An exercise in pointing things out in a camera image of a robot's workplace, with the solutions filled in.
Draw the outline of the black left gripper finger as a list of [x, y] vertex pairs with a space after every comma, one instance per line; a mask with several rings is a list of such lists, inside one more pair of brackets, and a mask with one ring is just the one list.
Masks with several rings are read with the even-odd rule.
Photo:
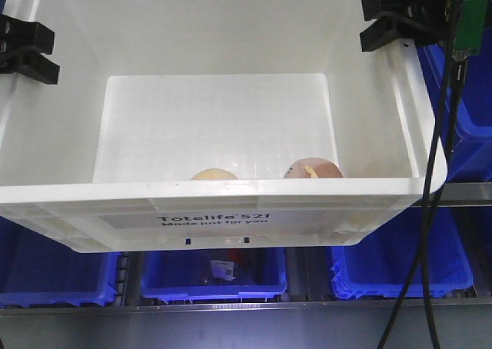
[[19, 73], [46, 85], [58, 84], [60, 67], [37, 52], [26, 52], [1, 62], [1, 74]]
[[55, 33], [40, 22], [27, 22], [1, 15], [1, 56], [14, 57], [26, 52], [51, 55]]

